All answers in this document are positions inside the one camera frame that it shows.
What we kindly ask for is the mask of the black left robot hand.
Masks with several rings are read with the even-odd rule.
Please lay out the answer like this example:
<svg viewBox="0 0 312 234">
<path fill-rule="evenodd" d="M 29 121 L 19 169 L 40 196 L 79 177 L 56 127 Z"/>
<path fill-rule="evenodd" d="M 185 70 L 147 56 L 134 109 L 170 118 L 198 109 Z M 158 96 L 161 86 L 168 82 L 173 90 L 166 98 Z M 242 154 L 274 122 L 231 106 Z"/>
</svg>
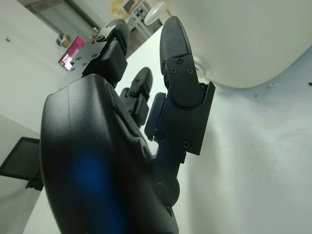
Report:
<svg viewBox="0 0 312 234">
<path fill-rule="evenodd" d="M 44 104 L 40 169 L 63 234 L 176 234 L 177 174 L 186 154 L 200 154 L 214 97 L 201 83 L 178 17 L 160 37 L 166 93 L 147 102 L 151 70 L 116 93 L 130 31 L 115 19 L 71 61 L 59 90 Z"/>
</svg>

